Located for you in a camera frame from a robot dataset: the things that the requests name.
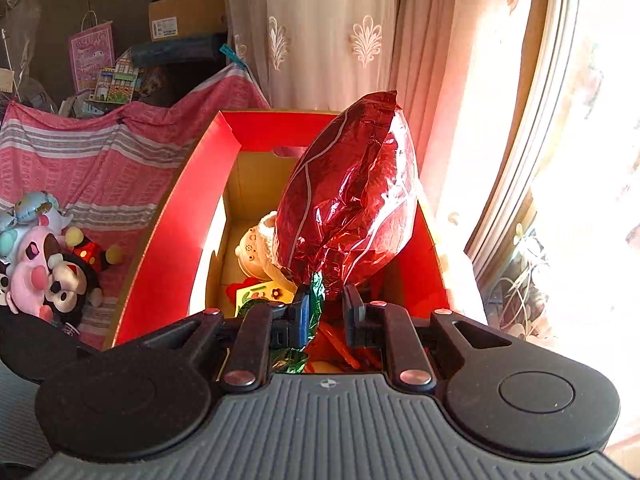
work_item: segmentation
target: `teal clip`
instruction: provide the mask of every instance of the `teal clip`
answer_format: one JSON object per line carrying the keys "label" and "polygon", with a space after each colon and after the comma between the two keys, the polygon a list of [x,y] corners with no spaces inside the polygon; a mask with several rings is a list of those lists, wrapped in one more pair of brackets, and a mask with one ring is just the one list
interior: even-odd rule
{"label": "teal clip", "polygon": [[248,66],[244,63],[244,61],[242,61],[242,59],[240,59],[238,57],[238,54],[236,54],[230,46],[228,46],[228,44],[224,44],[223,46],[220,47],[220,52],[222,52],[222,54],[224,54],[225,56],[227,56],[231,61],[233,61],[235,64],[240,65],[242,68],[244,68],[245,70],[249,70]]}

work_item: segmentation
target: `sheer curtain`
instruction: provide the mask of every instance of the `sheer curtain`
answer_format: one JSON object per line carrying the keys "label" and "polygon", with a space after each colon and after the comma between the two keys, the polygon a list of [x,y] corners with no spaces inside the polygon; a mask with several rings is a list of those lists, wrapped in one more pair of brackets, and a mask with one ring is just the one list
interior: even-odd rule
{"label": "sheer curtain", "polygon": [[436,229],[463,249],[507,145],[531,0],[401,0],[390,86]]}
{"label": "sheer curtain", "polygon": [[229,41],[274,108],[343,110],[388,88],[398,0],[227,0]]}

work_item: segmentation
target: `barcode label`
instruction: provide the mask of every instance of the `barcode label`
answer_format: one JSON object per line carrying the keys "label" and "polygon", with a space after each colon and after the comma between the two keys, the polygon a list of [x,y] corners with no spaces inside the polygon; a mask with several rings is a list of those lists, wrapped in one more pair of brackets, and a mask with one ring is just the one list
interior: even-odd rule
{"label": "barcode label", "polygon": [[164,18],[163,20],[153,20],[151,22],[153,39],[170,38],[178,35],[178,18]]}

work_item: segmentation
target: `crosshair logo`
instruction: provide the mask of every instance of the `crosshair logo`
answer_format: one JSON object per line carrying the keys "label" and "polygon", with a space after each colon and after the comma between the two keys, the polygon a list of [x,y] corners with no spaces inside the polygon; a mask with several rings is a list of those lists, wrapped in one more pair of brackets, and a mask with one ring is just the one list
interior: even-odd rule
{"label": "crosshair logo", "polygon": [[336,381],[334,381],[333,379],[322,379],[322,381],[320,381],[320,386],[322,386],[323,388],[333,388],[337,385],[338,383]]}

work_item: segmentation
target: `gray ribbed surface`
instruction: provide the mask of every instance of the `gray ribbed surface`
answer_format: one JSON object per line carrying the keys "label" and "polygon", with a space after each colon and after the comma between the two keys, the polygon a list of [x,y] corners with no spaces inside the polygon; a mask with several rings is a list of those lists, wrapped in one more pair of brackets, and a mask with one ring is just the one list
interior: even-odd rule
{"label": "gray ribbed surface", "polygon": [[33,412],[37,391],[0,361],[0,462],[36,467],[51,455]]}
{"label": "gray ribbed surface", "polygon": [[532,465],[463,440],[429,397],[391,389],[383,376],[276,375],[256,394],[225,397],[199,434],[175,452],[131,464],[57,455],[33,480],[618,480],[599,453]]}

